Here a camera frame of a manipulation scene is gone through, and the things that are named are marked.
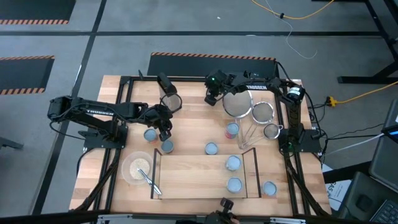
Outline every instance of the bowl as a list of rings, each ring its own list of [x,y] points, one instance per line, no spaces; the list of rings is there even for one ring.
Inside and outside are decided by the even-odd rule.
[[[147,181],[145,179],[134,179],[132,177],[132,175],[130,174],[130,165],[133,161],[135,161],[136,159],[145,159],[148,163],[149,163],[149,172],[147,173],[147,176],[151,179],[152,178],[152,167],[154,164],[154,160],[152,158],[152,156],[150,156],[148,153],[146,152],[142,152],[142,151],[138,151],[138,152],[133,152],[132,154],[128,155],[123,163],[122,163],[122,176],[123,179],[132,185],[140,185],[140,184],[144,184],[147,183]]]

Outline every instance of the metal spoon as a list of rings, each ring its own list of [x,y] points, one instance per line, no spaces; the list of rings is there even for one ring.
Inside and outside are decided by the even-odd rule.
[[[154,185],[154,190],[158,195],[162,195],[160,189],[156,186],[156,184],[152,183],[150,178],[145,174],[144,171],[142,171],[142,169],[137,168],[137,171],[144,177],[144,179],[148,182],[149,186],[152,186],[152,184]]]

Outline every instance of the metal strainer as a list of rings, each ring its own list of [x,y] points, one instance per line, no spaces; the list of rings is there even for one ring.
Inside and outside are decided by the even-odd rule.
[[[253,136],[253,134],[256,131],[259,124],[268,124],[272,121],[272,119],[274,119],[274,109],[273,109],[272,105],[267,102],[264,102],[264,101],[256,103],[256,105],[254,105],[251,113],[253,116],[253,122],[243,137],[242,145],[246,144],[247,142],[249,142],[251,140],[251,137]],[[246,140],[246,136],[249,134],[254,123],[256,124],[256,127],[254,127],[253,131],[251,132],[251,134],[248,137],[248,140]]]
[[[277,139],[279,137],[280,134],[280,130],[282,130],[284,127],[283,125],[276,125],[273,123],[267,124],[267,126],[264,128],[263,130],[263,136],[260,134],[258,136],[256,136],[254,139],[252,139],[251,141],[245,142],[243,143],[243,147],[247,148],[248,146],[253,145],[254,143],[260,141],[263,138],[266,139]]]
[[[239,124],[238,145],[243,142],[242,118],[247,116],[253,107],[253,96],[250,91],[244,91],[233,95],[227,93],[223,98],[223,107],[227,114],[235,118],[235,123]]]

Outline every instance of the white cable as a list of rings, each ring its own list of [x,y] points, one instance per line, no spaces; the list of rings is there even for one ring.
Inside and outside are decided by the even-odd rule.
[[[369,142],[369,141],[378,139],[379,137],[381,137],[381,136],[383,136],[383,135],[384,135],[383,133],[382,133],[382,134],[379,134],[378,136],[374,136],[373,138],[370,138],[370,139],[365,140],[365,141],[363,141],[363,142],[359,142],[359,143],[356,143],[356,144],[353,144],[353,145],[350,145],[350,146],[346,146],[346,147],[344,147],[344,148],[342,148],[342,149],[337,149],[336,151],[333,151],[333,152],[331,152],[331,153],[326,153],[325,155],[328,155],[328,156],[329,156],[330,154],[333,154],[333,153],[335,153],[335,152],[338,152],[338,151],[341,151],[341,150],[344,150],[344,149],[348,149],[348,148],[351,148],[351,147],[354,147],[354,146],[358,146],[358,145],[360,145],[360,144],[367,143],[367,142]]]
[[[266,2],[267,2],[267,5],[268,5],[269,9],[272,11],[273,15],[274,15],[276,18],[282,20],[284,23],[286,23],[287,25],[290,26],[290,32],[289,32],[288,36],[286,37],[286,44],[287,44],[292,50],[294,50],[299,56],[301,56],[301,57],[303,57],[303,58],[305,58],[305,59],[313,59],[313,58],[317,55],[318,50],[315,52],[315,54],[314,54],[312,57],[306,57],[306,56],[303,56],[302,54],[300,54],[300,52],[298,52],[296,49],[294,49],[294,48],[291,46],[291,44],[289,43],[289,40],[288,40],[289,37],[290,37],[290,35],[291,35],[292,32],[293,32],[293,27],[292,27],[292,25],[290,25],[290,23],[288,23],[288,22],[284,21],[283,19],[281,19],[280,17],[278,17],[278,16],[275,14],[275,11],[272,9],[272,7],[269,5],[268,0],[266,0]]]

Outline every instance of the black and orange stripe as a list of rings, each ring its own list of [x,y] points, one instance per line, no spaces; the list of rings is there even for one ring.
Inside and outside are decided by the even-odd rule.
[[[55,59],[55,56],[46,55],[46,56],[28,56],[28,57],[0,57],[0,60],[27,60],[27,59],[45,59],[45,58]]]
[[[152,52],[153,55],[162,56],[179,56],[179,57],[211,57],[211,58],[234,58],[234,59],[250,59],[250,60],[273,60],[272,57],[254,57],[254,56],[237,56],[237,55],[216,55],[216,54],[187,54],[187,53],[168,53],[168,52]]]
[[[68,24],[63,19],[0,19],[0,25],[59,25]]]
[[[33,94],[33,93],[43,93],[44,91],[45,88],[10,89],[10,90],[0,90],[0,95]]]

